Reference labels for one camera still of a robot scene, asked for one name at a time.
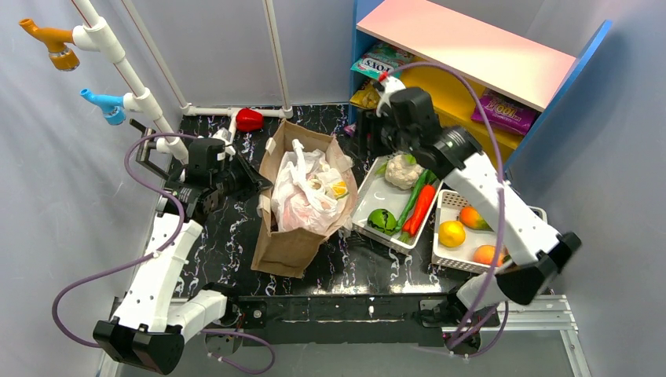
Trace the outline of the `white plastic grocery bag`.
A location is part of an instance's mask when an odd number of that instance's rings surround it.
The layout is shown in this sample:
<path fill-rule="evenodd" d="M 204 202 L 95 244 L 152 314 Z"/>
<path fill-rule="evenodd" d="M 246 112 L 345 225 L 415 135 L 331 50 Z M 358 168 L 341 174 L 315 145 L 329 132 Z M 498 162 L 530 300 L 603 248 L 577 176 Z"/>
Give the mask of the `white plastic grocery bag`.
<path fill-rule="evenodd" d="M 323 235 L 342 216 L 349 194 L 334 199 L 329 185 L 344 181 L 332 167 L 324 151 L 305 150 L 300 140 L 291 142 L 277 172 L 272 192 L 271 211 L 279 232 L 304 229 Z"/>

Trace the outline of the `brown paper bag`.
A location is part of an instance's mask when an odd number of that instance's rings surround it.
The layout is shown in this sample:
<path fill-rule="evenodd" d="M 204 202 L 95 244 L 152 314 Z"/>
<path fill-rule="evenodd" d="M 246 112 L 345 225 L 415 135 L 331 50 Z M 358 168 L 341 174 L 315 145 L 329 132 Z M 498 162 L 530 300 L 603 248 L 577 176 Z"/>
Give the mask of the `brown paper bag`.
<path fill-rule="evenodd" d="M 262 225 L 251 268 L 300 278 L 319 247 L 350 226 L 358 188 L 352 159 L 334 136 L 284 120 L 265 143 L 258 201 Z"/>

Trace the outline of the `yellow pear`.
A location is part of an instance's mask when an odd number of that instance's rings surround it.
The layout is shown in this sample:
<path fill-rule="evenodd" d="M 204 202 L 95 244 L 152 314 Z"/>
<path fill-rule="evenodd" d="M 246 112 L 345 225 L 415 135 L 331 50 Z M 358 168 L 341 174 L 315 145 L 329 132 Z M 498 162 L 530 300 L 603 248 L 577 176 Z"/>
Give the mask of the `yellow pear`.
<path fill-rule="evenodd" d="M 334 199 L 341 199 L 349 194 L 344 181 L 336 181 L 329 185 L 330 193 Z"/>

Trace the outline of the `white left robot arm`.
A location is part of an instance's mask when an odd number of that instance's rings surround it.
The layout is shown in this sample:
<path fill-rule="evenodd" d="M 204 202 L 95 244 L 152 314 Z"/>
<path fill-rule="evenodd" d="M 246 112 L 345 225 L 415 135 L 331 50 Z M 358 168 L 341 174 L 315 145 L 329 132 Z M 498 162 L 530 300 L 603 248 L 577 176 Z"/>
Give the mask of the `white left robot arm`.
<path fill-rule="evenodd" d="M 188 164 L 158 191 L 165 203 L 129 290 L 93 329 L 111 359 L 160 375 L 170 374 L 186 343 L 212 324 L 229 335 L 238 331 L 245 315 L 230 286 L 208 284 L 176 309 L 172 294 L 208 214 L 223 199 L 248 200 L 271 185 L 222 137 L 193 137 L 188 152 Z"/>

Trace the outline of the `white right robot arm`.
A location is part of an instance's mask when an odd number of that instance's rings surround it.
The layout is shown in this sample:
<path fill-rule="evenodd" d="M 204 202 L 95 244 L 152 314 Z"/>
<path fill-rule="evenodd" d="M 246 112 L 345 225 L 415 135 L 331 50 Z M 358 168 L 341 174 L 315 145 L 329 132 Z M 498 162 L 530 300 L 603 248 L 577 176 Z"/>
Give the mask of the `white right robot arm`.
<path fill-rule="evenodd" d="M 498 250 L 510 256 L 508 264 L 457 288 L 454 304 L 471 312 L 505 301 L 530 304 L 579 250 L 579 236 L 537 217 L 467 130 L 441 127 L 425 90 L 392 76 L 374 86 L 380 95 L 377 109 L 361 111 L 357 122 L 363 151 L 413 156 L 481 215 L 496 234 Z"/>

